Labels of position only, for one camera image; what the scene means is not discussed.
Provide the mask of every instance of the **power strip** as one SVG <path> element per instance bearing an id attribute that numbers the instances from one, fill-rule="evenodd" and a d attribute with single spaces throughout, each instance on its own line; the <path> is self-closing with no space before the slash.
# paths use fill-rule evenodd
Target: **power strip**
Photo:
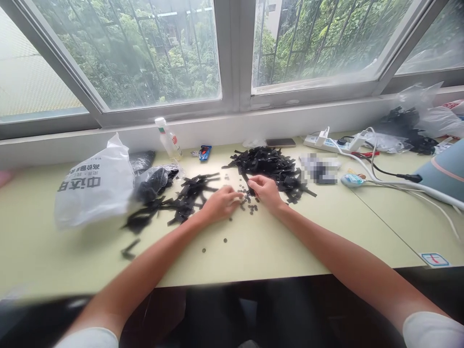
<path id="1" fill-rule="evenodd" d="M 309 146 L 309 147 L 314 147 L 314 148 L 319 148 L 321 150 L 329 151 L 329 152 L 336 152 L 340 153 L 337 149 L 337 147 L 332 143 L 330 139 L 326 139 L 322 145 L 316 145 L 316 141 L 319 137 L 318 136 L 311 136 L 308 135 L 306 136 L 306 139 L 303 142 L 303 145 Z M 346 143 L 345 145 L 338 145 L 338 147 L 345 153 L 351 154 L 353 151 L 356 150 L 349 150 L 348 149 L 349 143 Z"/>

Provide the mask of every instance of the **smartphone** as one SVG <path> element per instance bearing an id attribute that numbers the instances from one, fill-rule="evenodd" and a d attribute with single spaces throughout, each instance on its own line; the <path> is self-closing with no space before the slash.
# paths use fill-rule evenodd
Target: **smartphone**
<path id="1" fill-rule="evenodd" d="M 266 139 L 266 144 L 270 147 L 295 147 L 296 143 L 292 138 L 285 139 Z"/>

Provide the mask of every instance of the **window frame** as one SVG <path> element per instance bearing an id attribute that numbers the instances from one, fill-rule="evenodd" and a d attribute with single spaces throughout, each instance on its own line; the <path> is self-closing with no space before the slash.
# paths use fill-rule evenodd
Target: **window frame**
<path id="1" fill-rule="evenodd" d="M 410 5 L 410 8 L 399 24 L 399 26 L 402 25 L 402 28 L 400 28 L 399 31 L 395 31 L 396 37 L 392 37 L 389 40 L 390 47 L 384 49 L 384 52 L 390 51 L 390 54 L 387 54 L 387 56 L 390 55 L 391 58 L 387 61 L 385 69 L 376 80 L 307 89 L 298 89 L 298 85 L 304 85 L 304 83 L 309 84 L 311 80 L 286 83 L 289 88 L 292 88 L 293 85 L 295 90 L 250 95 L 249 102 L 248 100 L 246 101 L 246 107 L 249 110 L 256 110 L 378 96 L 380 94 L 385 94 L 384 90 L 392 79 L 394 79 L 393 84 L 395 89 L 399 89 L 399 91 L 414 84 L 415 82 L 411 83 L 414 79 L 398 78 L 398 76 L 394 76 L 394 74 L 448 3 L 448 0 L 415 1 L 418 5 L 415 8 L 412 8 L 414 2 Z M 331 79 L 331 77 L 321 78 L 321 81 L 330 81 Z M 464 84 L 464 78 L 460 79 L 460 81 L 455 79 L 455 81 L 456 83 Z M 278 86 L 279 85 L 270 85 L 260 88 L 272 90 L 278 89 Z"/>
<path id="2" fill-rule="evenodd" d="M 420 6 L 413 10 L 408 9 L 414 16 L 407 18 L 405 15 L 400 22 L 404 21 L 405 25 L 396 35 L 395 44 L 390 47 L 390 58 L 375 81 L 277 92 L 272 90 L 278 89 L 279 85 L 271 85 L 267 86 L 269 93 L 253 95 L 253 44 L 257 1 L 214 0 L 221 99 L 116 111 L 107 108 L 32 0 L 2 1 L 1 6 L 7 15 L 75 94 L 88 113 L 38 119 L 27 123 L 0 123 L 0 139 L 19 137 L 21 134 L 33 136 L 83 129 L 137 126 L 152 123 L 153 119 L 159 116 L 167 120 L 180 120 L 375 97 L 398 92 L 417 82 L 432 84 L 445 80 L 444 87 L 464 85 L 464 68 L 394 75 L 448 3 L 448 0 L 413 0 L 413 3 L 419 3 Z M 296 82 L 300 85 L 304 83 L 305 81 Z"/>

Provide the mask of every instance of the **label sticker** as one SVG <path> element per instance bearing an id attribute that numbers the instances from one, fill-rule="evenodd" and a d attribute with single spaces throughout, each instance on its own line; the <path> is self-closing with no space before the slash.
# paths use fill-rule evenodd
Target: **label sticker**
<path id="1" fill-rule="evenodd" d="M 450 263 L 440 254 L 421 253 L 419 256 L 431 267 L 451 267 Z"/>

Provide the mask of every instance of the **forearm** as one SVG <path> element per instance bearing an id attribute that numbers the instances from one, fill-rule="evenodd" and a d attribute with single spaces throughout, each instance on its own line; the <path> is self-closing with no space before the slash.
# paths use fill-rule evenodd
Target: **forearm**
<path id="1" fill-rule="evenodd" d="M 87 305 L 69 330 L 102 326 L 120 336 L 127 318 L 156 287 L 192 239 L 207 225 L 199 214 L 168 233 L 138 256 Z"/>
<path id="2" fill-rule="evenodd" d="M 428 310 L 446 315 L 382 260 L 306 219 L 286 205 L 277 216 L 347 288 L 368 302 L 402 332 L 412 313 Z"/>

